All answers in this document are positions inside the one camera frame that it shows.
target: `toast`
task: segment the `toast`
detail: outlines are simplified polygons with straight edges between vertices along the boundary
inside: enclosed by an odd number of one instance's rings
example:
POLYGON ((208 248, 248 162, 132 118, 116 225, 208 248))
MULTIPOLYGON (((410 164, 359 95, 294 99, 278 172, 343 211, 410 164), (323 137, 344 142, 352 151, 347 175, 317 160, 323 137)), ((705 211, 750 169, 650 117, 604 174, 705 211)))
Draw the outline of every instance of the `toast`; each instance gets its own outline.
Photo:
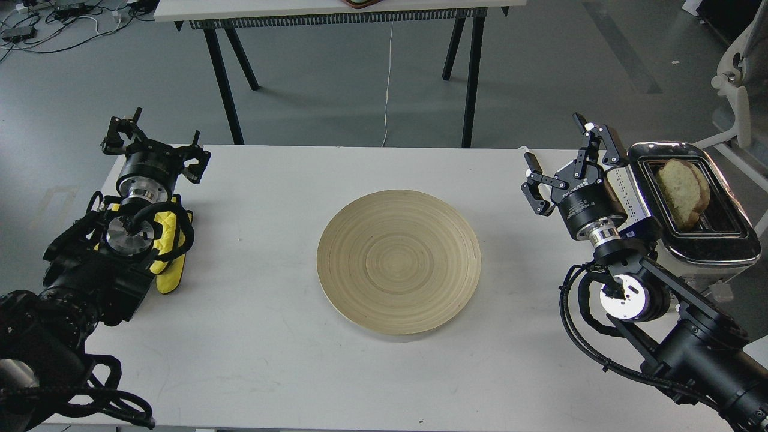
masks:
POLYGON ((707 178, 694 164, 670 159, 656 173, 661 194, 679 231, 689 231, 710 203, 707 178))

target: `background table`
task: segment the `background table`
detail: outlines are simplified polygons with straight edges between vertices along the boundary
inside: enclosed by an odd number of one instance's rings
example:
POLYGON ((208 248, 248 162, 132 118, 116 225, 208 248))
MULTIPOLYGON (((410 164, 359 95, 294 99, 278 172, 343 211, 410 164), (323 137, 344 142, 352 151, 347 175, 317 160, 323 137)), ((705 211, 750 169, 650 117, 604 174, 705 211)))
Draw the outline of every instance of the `background table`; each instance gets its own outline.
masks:
POLYGON ((216 29, 223 28, 235 51, 237 60, 251 90, 260 88, 235 28, 273 27, 287 25, 351 24, 361 22, 418 21, 454 18, 455 24, 442 78, 449 80, 462 37, 464 22, 473 18, 472 42, 469 53, 467 97, 464 110, 462 147, 472 146, 480 54, 485 16, 490 6, 501 6, 507 14, 509 6, 525 5, 527 0, 386 0, 364 9, 353 9, 341 0, 163 0, 154 13, 158 22, 175 21, 181 30, 182 21, 190 20, 192 28, 202 29, 214 67, 219 92, 227 113, 234 144, 241 145, 243 132, 237 117, 227 70, 221 56, 216 29))
MULTIPOLYGON (((177 185, 195 213, 182 285, 169 295, 150 291, 131 322, 99 327, 86 345, 122 361, 121 389, 146 398, 158 425, 727 429, 708 408, 677 406, 651 387, 603 373, 568 340, 557 286, 571 264, 590 259, 591 247, 572 241, 558 216, 533 214, 520 192, 522 150, 208 150, 202 182, 177 185), (469 221, 482 272, 453 320, 390 337, 352 324, 328 302, 316 248, 345 205, 399 188, 432 194, 469 221)), ((536 153, 546 172, 574 156, 536 153)), ((122 164, 116 162, 105 193, 114 193, 122 164)), ((674 321, 669 314, 645 327, 659 337, 674 321)), ((628 342, 584 332, 615 360, 640 363, 628 342)), ((114 423, 101 416, 51 421, 114 423)))

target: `bamboo plate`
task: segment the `bamboo plate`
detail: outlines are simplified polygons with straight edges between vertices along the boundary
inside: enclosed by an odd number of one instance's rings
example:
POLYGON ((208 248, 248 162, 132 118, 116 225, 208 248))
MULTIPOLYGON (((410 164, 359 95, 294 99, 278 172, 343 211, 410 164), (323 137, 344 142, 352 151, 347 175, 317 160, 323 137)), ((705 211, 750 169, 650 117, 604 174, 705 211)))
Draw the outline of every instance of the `bamboo plate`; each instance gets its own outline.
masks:
POLYGON ((317 248, 331 304, 384 334, 414 334, 453 318, 480 278, 480 245, 451 206, 417 191, 380 191, 344 207, 317 248))

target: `gray floor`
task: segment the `gray floor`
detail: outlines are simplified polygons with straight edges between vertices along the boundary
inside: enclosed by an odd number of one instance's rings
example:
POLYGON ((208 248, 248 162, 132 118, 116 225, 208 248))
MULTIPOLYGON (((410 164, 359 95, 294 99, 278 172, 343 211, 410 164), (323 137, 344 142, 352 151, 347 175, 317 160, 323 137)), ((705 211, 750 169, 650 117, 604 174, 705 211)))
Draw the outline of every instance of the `gray floor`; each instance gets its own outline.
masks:
MULTIPOLYGON (((714 135, 712 113, 722 100, 710 79, 725 47, 681 4, 531 0, 508 17, 491 10, 473 146, 576 148, 573 111, 615 127, 625 144, 714 135), (657 87, 644 85, 648 79, 657 87)), ((0 14, 10 7, 0 2, 0 14)), ((100 20, 102 31, 114 25, 100 20)), ((458 147, 470 32, 444 82, 451 28, 433 21, 242 29, 258 92, 222 33, 247 144, 381 145, 392 30, 386 145, 458 147)), ((65 47, 93 31, 84 20, 44 46, 65 47)), ((110 116, 137 106, 142 128, 157 140, 187 142, 199 129, 203 143, 231 143, 203 33, 188 25, 177 32, 170 23, 133 22, 67 52, 12 52, 0 64, 0 292, 41 288, 42 252, 81 215, 112 166, 98 147, 110 116)), ((731 182, 755 221, 768 200, 737 173, 731 182)), ((755 271, 763 273, 744 284, 764 285, 764 267, 755 271)), ((759 314, 745 307, 735 312, 759 327, 759 314)))

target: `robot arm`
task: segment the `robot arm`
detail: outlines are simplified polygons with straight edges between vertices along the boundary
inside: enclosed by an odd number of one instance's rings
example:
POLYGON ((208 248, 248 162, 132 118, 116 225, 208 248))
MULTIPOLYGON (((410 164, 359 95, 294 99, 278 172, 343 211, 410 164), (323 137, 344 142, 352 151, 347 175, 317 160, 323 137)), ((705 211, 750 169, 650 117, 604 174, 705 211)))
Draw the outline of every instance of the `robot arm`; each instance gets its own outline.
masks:
MULTIPOLYGON (((574 117, 584 124, 581 116, 574 117)), ((623 152, 613 138, 606 139, 607 126, 586 125, 583 130, 585 145, 577 158, 551 178, 541 173, 535 156, 526 155, 531 174, 521 187, 535 213, 547 215, 558 207, 571 237, 589 239, 594 248, 594 260, 572 267, 561 286, 561 318, 568 336, 602 364, 604 371, 652 385, 678 404, 706 404, 734 430, 767 431, 768 371, 743 352, 746 332, 731 316, 656 263, 654 248, 661 227, 655 219, 644 219, 619 232, 617 227, 627 216, 598 163, 598 149, 600 143, 608 147, 602 161, 608 166, 625 166, 623 152), (552 186, 554 204, 541 197, 540 184, 552 186), (639 371, 605 357, 574 326, 568 295, 582 274, 578 285, 581 316, 602 334, 625 337, 644 358, 639 371), (601 324, 591 315, 589 290, 594 282, 601 284, 601 304, 613 326, 601 324), (680 319, 663 341, 656 342, 635 323, 665 314, 670 296, 679 303, 680 319)))
POLYGON ((45 289, 36 295, 13 291, 0 297, 0 430, 29 430, 53 414, 86 417, 103 413, 152 428, 152 409, 138 396, 118 390, 120 362, 85 352, 85 340, 99 322, 129 321, 144 299, 155 261, 172 261, 194 241, 187 211, 171 200, 177 176, 199 183, 210 153, 197 144, 174 148, 151 140, 133 118, 112 118, 102 150, 125 155, 117 183, 119 196, 94 194, 83 218, 56 238, 44 254, 51 264, 45 289), (126 136, 129 142, 121 137, 126 136), (195 164, 188 161, 197 159, 195 164), (97 210, 93 203, 100 199, 97 210), (156 213, 170 211, 184 243, 158 254, 162 235, 156 213), (94 368, 104 365, 104 381, 94 368), (76 395, 89 404, 73 404, 76 395))

